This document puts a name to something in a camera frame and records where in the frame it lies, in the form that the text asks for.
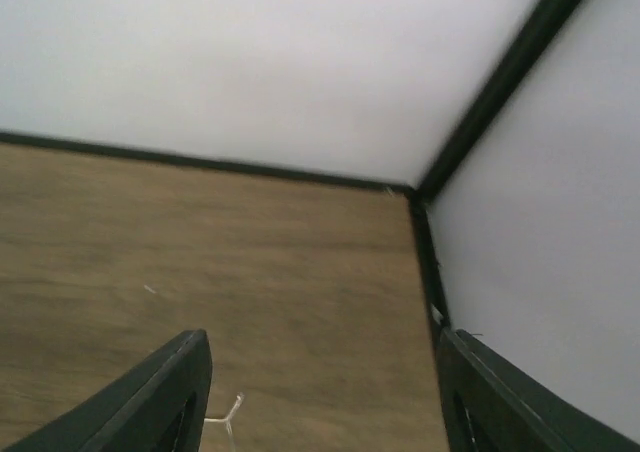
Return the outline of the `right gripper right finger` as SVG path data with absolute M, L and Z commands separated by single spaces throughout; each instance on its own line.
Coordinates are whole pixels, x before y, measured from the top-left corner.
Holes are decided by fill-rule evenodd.
M 452 451 L 639 449 L 464 330 L 442 331 L 437 372 Z

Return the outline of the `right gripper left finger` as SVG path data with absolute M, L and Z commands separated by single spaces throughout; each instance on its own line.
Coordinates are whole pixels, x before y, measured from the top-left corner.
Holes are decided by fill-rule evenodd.
M 8 451 L 197 451 L 212 383 L 204 330 L 186 330 Z

